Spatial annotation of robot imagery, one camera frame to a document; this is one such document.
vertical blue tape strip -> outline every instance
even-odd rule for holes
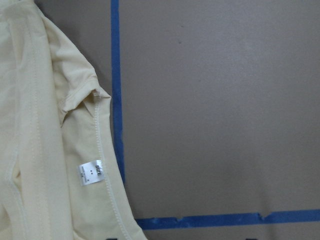
[[[267,217],[262,217],[259,213],[242,213],[186,216],[180,219],[176,217],[145,218],[136,219],[136,221],[143,230],[305,223],[320,222],[320,209],[275,211]]]
[[[114,151],[122,181],[125,182],[124,143],[122,140],[119,0],[111,0],[111,67]]]

horizontal blue tape strip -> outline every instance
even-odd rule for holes
[[[120,72],[119,0],[111,0],[111,68],[112,68],[112,116],[113,141],[116,161],[122,181],[125,182],[124,144],[122,140],[122,98]]]
[[[175,217],[136,219],[136,222],[143,230],[284,224],[318,221],[320,221],[320,209],[275,211],[266,217],[262,217],[259,213],[240,213],[186,216],[179,219]]]

size label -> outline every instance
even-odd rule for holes
[[[78,166],[81,185],[89,185],[105,179],[101,160],[95,160]]]

yellow fabric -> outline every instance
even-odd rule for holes
[[[33,0],[0,0],[0,239],[144,240],[117,166],[111,97]],[[81,186],[77,167],[105,179]]]

white tag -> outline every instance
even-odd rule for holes
[[[93,184],[105,179],[101,160],[90,161],[78,166],[81,185]]]

